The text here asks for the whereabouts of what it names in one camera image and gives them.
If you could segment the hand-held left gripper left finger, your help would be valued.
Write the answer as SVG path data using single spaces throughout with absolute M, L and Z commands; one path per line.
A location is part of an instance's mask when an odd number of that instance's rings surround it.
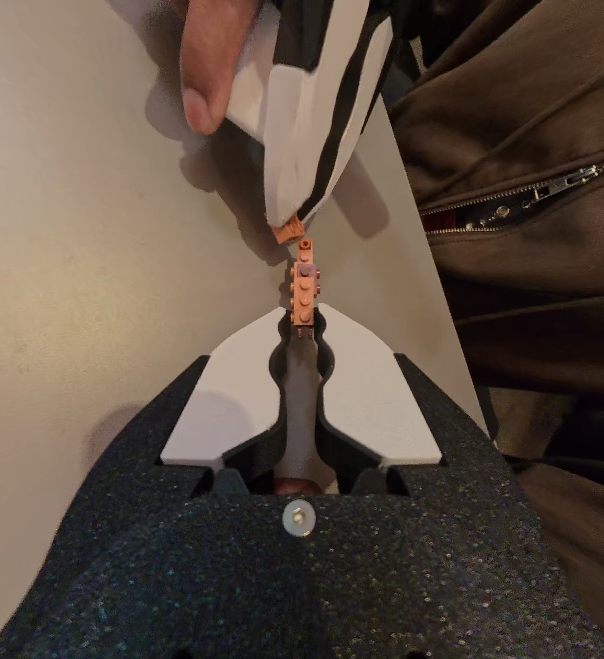
M 271 469 L 286 448 L 281 374 L 270 361 L 283 346 L 276 307 L 239 329 L 209 355 L 164 449 L 165 465 Z

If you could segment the small orange square brick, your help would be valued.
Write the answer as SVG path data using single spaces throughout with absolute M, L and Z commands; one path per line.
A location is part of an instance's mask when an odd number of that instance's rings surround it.
M 271 226 L 272 233 L 278 244 L 287 244 L 302 239 L 306 234 L 306 227 L 298 218 L 298 214 L 293 214 L 282 226 Z

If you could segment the grey desk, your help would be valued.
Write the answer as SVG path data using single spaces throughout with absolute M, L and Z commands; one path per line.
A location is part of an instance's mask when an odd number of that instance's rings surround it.
M 0 1 L 0 630 L 92 464 L 276 305 L 243 136 L 191 133 L 155 1 Z

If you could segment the person's dark jacket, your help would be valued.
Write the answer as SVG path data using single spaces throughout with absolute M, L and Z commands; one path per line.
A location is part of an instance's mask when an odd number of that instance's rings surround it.
M 604 633 L 604 1 L 413 1 L 389 109 L 470 372 L 567 397 L 503 450 Z

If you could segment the brown brick assembly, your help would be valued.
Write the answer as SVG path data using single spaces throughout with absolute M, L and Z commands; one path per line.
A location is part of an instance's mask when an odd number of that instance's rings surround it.
M 299 339 L 312 340 L 321 273 L 314 260 L 312 239 L 300 238 L 297 245 L 297 258 L 290 268 L 290 323 Z

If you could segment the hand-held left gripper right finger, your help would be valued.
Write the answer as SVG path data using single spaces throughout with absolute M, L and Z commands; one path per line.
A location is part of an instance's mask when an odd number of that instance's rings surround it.
M 434 436 L 393 350 L 320 303 L 316 448 L 329 466 L 437 465 Z

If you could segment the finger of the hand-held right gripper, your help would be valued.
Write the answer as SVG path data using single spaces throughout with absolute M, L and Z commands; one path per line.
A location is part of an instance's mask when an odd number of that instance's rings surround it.
M 318 64 L 310 72 L 275 63 L 283 15 L 266 1 L 242 47 L 227 116 L 263 144 L 266 219 L 279 228 L 313 192 L 339 85 L 353 56 L 368 1 L 332 1 Z
M 314 187 L 300 208 L 300 220 L 306 221 L 320 208 L 346 168 L 371 111 L 393 39 L 391 16 L 366 18 L 356 49 L 339 83 Z

